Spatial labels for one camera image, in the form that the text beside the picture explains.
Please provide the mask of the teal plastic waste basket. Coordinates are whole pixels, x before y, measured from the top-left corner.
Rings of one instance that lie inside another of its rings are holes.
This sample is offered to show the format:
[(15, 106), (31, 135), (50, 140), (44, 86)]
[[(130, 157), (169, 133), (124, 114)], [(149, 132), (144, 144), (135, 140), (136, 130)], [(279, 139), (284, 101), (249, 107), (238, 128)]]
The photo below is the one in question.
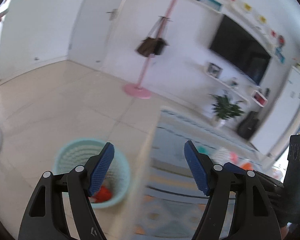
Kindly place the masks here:
[[(69, 142), (65, 145), (55, 158), (53, 174), (62, 174), (70, 172), (78, 165), (84, 165), (87, 160), (98, 155), (106, 143), (92, 138), (82, 138)], [(112, 198), (104, 203), (93, 203), (94, 209), (105, 209), (119, 204), (126, 196), (130, 184), (130, 166), (126, 156), (115, 149), (114, 159), (106, 173), (103, 186), (106, 186), (112, 192)]]

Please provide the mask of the black wall television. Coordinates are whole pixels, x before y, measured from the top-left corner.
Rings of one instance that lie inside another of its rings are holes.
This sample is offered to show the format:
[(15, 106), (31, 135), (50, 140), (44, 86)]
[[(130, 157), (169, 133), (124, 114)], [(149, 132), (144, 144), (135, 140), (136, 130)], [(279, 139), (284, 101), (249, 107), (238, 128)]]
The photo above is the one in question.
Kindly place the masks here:
[(224, 15), (210, 45), (210, 50), (230, 62), (259, 85), (271, 55), (238, 23)]

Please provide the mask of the red white cube shelf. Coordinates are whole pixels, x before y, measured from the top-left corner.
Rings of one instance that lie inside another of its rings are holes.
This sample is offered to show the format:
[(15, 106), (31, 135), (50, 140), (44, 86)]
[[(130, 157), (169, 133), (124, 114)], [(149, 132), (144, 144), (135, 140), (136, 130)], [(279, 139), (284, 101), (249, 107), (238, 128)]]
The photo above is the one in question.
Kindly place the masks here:
[(260, 107), (266, 106), (268, 99), (259, 91), (255, 90), (253, 91), (251, 98), (253, 101), (258, 104)]

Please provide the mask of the framed butterfly picture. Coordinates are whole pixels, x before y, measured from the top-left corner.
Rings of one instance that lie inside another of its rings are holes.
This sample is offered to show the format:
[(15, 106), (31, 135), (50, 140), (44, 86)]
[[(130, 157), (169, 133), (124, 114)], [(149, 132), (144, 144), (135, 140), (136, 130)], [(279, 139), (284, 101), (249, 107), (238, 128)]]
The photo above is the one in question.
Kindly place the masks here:
[(209, 63), (209, 66), (207, 68), (207, 74), (209, 74), (210, 76), (213, 76), (215, 78), (219, 78), (220, 77), (220, 74), (222, 72), (222, 68), (217, 66), (216, 64), (214, 63)]

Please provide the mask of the white lower wall shelf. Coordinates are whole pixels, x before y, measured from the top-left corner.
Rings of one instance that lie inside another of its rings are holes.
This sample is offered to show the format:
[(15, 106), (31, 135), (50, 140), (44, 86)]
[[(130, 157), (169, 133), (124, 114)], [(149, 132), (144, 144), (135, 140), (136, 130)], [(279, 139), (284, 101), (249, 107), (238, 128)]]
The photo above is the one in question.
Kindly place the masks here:
[(239, 83), (235, 87), (234, 85), (231, 85), (231, 82), (234, 81), (235, 78), (232, 78), (230, 81), (223, 81), (220, 77), (217, 79), (217, 78), (207, 74), (207, 72), (206, 72), (207, 68), (208, 68), (208, 66), (205, 66), (203, 68), (204, 74), (206, 76), (210, 77), (211, 79), (215, 80), (217, 83), (222, 85), (227, 92), (230, 92), (230, 93), (238, 96), (242, 100), (242, 103), (244, 103), (247, 107), (250, 107), (251, 103), (254, 102), (253, 99), (251, 98), (251, 95), (252, 95), (253, 91), (257, 90), (257, 87), (252, 86), (252, 85), (240, 85)]

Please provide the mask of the white door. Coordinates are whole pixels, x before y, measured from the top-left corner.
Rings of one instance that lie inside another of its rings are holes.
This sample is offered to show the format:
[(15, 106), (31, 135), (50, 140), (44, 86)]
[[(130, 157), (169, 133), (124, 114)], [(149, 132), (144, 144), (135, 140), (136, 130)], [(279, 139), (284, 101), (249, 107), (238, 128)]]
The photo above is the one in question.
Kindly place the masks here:
[(71, 34), (68, 60), (99, 70), (111, 29), (126, 0), (83, 0)]

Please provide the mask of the orange trash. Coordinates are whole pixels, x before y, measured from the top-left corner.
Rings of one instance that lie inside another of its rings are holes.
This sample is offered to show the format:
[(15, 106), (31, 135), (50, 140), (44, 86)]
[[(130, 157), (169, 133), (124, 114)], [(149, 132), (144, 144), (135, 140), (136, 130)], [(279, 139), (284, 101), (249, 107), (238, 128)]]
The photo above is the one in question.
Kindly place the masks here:
[(93, 203), (104, 203), (112, 198), (113, 194), (106, 186), (101, 186), (100, 190), (92, 196)]

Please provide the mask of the patterned blue area rug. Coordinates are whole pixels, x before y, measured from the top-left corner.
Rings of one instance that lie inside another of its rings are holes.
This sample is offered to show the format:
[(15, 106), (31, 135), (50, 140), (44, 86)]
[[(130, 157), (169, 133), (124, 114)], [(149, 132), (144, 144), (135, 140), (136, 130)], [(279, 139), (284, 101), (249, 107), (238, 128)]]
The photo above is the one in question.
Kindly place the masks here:
[(135, 219), (133, 239), (191, 239), (208, 197), (199, 191), (184, 156), (192, 141), (214, 163), (250, 163), (263, 171), (261, 154), (209, 124), (166, 108), (160, 111), (149, 151), (149, 174)]

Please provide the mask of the green potted plant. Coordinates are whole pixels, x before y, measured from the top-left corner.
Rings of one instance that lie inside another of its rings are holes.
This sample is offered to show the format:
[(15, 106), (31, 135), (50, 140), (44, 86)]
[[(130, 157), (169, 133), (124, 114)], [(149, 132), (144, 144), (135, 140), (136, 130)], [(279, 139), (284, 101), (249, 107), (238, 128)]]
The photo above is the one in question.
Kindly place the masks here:
[(241, 106), (242, 100), (232, 102), (227, 93), (223, 95), (211, 94), (214, 99), (212, 104), (213, 119), (212, 126), (215, 128), (222, 127), (228, 120), (240, 117), (244, 114)]

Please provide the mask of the pink coat stand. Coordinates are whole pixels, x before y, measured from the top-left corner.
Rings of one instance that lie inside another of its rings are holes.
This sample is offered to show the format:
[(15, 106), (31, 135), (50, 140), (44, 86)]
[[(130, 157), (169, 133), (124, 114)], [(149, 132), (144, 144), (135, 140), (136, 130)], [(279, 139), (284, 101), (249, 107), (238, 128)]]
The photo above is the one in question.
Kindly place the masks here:
[[(162, 37), (164, 35), (164, 31), (166, 30), (167, 24), (170, 21), (170, 15), (176, 5), (178, 0), (172, 0), (167, 11), (165, 12), (164, 17), (167, 18), (167, 21), (162, 23), (161, 28), (159, 30), (159, 34), (157, 35), (157, 37)], [(128, 95), (131, 96), (133, 98), (139, 98), (139, 99), (150, 99), (151, 98), (151, 92), (146, 89), (145, 87), (142, 86), (142, 82), (145, 78), (146, 72), (149, 68), (151, 59), (155, 58), (155, 55), (151, 55), (150, 57), (144, 57), (145, 58), (145, 62), (143, 64), (141, 73), (139, 75), (138, 81), (137, 83), (128, 83), (126, 85), (123, 86), (123, 91)]]

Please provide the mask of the brown hanging handbag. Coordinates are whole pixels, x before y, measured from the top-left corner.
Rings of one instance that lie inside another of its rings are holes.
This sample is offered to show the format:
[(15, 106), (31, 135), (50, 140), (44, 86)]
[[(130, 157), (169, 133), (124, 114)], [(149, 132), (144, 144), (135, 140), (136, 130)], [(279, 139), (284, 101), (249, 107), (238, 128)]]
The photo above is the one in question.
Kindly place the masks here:
[(162, 23), (166, 22), (167, 18), (161, 16), (159, 20), (153, 25), (147, 37), (140, 43), (138, 48), (136, 48), (136, 52), (143, 57), (150, 57), (151, 55), (161, 55), (166, 46), (168, 46), (168, 42), (160, 37), (157, 37), (159, 34), (159, 30), (161, 28)]

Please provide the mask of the white refrigerator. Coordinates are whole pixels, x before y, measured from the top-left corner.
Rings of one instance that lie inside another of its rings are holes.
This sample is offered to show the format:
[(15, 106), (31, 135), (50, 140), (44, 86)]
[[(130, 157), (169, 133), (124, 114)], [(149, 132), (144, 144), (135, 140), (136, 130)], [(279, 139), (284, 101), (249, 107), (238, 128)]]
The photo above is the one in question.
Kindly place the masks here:
[(300, 106), (300, 70), (292, 67), (273, 107), (260, 124), (250, 143), (266, 155), (283, 136)]

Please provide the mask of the black acoustic guitar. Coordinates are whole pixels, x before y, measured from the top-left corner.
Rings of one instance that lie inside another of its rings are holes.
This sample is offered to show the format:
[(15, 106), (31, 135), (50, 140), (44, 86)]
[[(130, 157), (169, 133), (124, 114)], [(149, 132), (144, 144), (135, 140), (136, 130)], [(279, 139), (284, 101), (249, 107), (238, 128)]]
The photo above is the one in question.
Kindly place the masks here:
[(250, 111), (237, 126), (237, 134), (245, 140), (250, 139), (256, 131), (258, 122), (258, 113), (256, 111)]

